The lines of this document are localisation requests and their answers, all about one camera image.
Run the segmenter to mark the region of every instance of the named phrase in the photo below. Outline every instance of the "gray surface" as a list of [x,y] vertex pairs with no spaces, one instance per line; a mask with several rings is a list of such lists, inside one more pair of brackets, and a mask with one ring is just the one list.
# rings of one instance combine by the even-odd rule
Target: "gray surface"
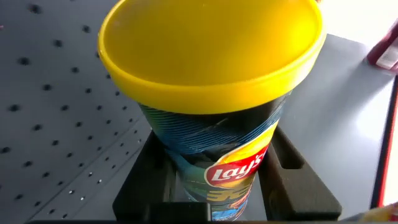
[[[1,223],[20,224],[41,214],[43,218],[61,218],[65,213],[66,218],[73,216],[84,203],[76,204],[69,197],[54,205],[55,199],[67,187],[76,190],[74,197],[79,196],[77,192],[92,184],[86,177],[87,169],[107,153],[116,152],[123,135],[137,121],[143,124],[137,103],[123,94],[116,95],[119,90],[96,57],[98,29],[115,3],[0,1]],[[33,12],[31,4],[38,10]],[[90,27],[89,33],[82,31],[83,25]],[[54,40],[62,41],[62,46],[55,46]],[[21,57],[27,57],[30,63],[19,64]],[[72,67],[78,67],[79,72],[73,73]],[[9,111],[14,104],[21,109]],[[63,105],[68,105],[68,110],[62,111]],[[36,124],[41,125],[40,130],[34,130]],[[144,124],[135,128],[138,134],[149,130]],[[124,147],[135,147],[128,142]],[[11,150],[3,152],[6,147]],[[137,149],[132,148],[130,155]],[[99,166],[90,171],[92,177],[103,178],[105,183],[126,158],[123,155],[117,161],[116,157],[109,160],[117,167]],[[24,167],[27,161],[32,165]],[[76,183],[83,174],[86,183]],[[90,195],[99,189],[93,187]],[[49,207],[56,209],[51,216],[47,214]]]
[[394,77],[363,62],[368,50],[328,35],[279,123],[343,206],[340,218],[369,209],[391,97]]

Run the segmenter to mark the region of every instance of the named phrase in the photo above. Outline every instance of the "lay's cup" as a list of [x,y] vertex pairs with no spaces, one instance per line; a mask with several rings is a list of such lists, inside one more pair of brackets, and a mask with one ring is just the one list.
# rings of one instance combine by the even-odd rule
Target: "lay's cup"
[[242,214],[286,97],[325,41],[314,0],[121,0],[99,55],[213,220]]

